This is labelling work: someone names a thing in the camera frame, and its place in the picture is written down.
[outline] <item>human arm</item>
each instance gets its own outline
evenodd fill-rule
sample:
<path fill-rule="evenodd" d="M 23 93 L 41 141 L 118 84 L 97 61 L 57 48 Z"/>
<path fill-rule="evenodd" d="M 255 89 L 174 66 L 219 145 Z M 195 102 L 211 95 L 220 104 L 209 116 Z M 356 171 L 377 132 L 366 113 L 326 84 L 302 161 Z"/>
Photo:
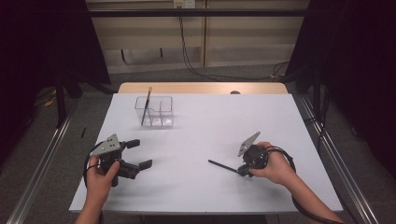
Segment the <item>human arm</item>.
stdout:
<path fill-rule="evenodd" d="M 260 147 L 268 148 L 271 144 L 260 142 Z M 249 169 L 258 177 L 266 177 L 276 184 L 284 186 L 297 203 L 306 211 L 332 221 L 343 222 L 330 208 L 297 176 L 280 152 L 270 152 L 268 164 L 264 169 Z M 309 219 L 310 223 L 319 223 Z"/>
<path fill-rule="evenodd" d="M 87 171 L 87 196 L 76 224 L 98 223 L 102 207 L 111 189 L 111 181 L 120 168 L 120 163 L 115 161 L 107 173 L 103 174 L 103 171 L 97 167 L 98 162 L 97 157 L 90 159 L 91 168 Z"/>

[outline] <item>transparent container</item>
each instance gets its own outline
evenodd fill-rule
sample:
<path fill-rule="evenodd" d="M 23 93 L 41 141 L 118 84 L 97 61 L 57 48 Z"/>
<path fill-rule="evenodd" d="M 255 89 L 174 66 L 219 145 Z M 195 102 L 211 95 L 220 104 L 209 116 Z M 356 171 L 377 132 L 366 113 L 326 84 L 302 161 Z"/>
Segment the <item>transparent container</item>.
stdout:
<path fill-rule="evenodd" d="M 146 101 L 147 96 L 139 96 L 134 105 L 139 123 L 142 126 L 173 126 L 174 115 L 171 96 L 150 96 L 145 114 Z"/>

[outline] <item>human hand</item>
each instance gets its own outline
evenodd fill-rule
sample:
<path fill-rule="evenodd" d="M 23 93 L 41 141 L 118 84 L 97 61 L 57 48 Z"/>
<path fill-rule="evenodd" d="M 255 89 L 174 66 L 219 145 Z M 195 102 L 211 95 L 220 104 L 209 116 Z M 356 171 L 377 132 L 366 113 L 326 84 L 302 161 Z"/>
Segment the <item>human hand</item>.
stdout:
<path fill-rule="evenodd" d="M 111 189 L 111 182 L 120 169 L 120 163 L 115 161 L 110 169 L 104 174 L 103 170 L 96 165 L 99 158 L 91 157 L 89 166 L 93 166 L 87 171 L 87 198 L 86 203 L 92 203 L 99 206 L 105 204 L 108 193 Z"/>
<path fill-rule="evenodd" d="M 269 147 L 270 149 L 272 145 L 269 142 L 260 142 L 257 146 Z M 296 175 L 283 154 L 277 151 L 269 153 L 268 164 L 264 169 L 249 169 L 249 171 L 257 177 L 266 177 L 272 182 L 283 186 L 285 186 L 288 178 Z"/>

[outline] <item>electrical outlet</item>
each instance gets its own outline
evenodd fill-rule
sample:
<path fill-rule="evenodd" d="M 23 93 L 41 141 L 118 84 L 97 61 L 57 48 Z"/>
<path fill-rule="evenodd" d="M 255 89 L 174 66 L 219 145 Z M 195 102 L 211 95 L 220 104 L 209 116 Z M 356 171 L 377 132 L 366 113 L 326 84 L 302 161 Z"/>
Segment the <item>electrical outlet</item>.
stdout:
<path fill-rule="evenodd" d="M 184 0 L 174 0 L 174 8 L 184 8 Z"/>
<path fill-rule="evenodd" d="M 195 8 L 195 0 L 184 0 L 184 8 Z"/>

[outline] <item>white table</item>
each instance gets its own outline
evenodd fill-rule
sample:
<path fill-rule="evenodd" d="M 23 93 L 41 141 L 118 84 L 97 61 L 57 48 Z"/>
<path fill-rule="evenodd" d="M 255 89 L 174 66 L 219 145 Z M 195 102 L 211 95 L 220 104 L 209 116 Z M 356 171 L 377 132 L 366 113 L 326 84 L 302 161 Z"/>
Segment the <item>white table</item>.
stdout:
<path fill-rule="evenodd" d="M 242 177 L 207 160 L 233 168 L 243 164 L 242 141 L 261 131 L 294 158 L 298 175 L 332 210 L 342 206 L 289 94 L 175 94 L 175 124 L 169 129 L 141 127 L 134 101 L 142 93 L 115 94 L 98 142 L 116 133 L 120 141 L 140 139 L 123 159 L 153 160 L 135 180 L 120 178 L 104 211 L 138 215 L 269 214 L 297 211 L 290 193 L 265 178 Z M 69 208 L 79 212 L 85 200 L 80 183 Z"/>

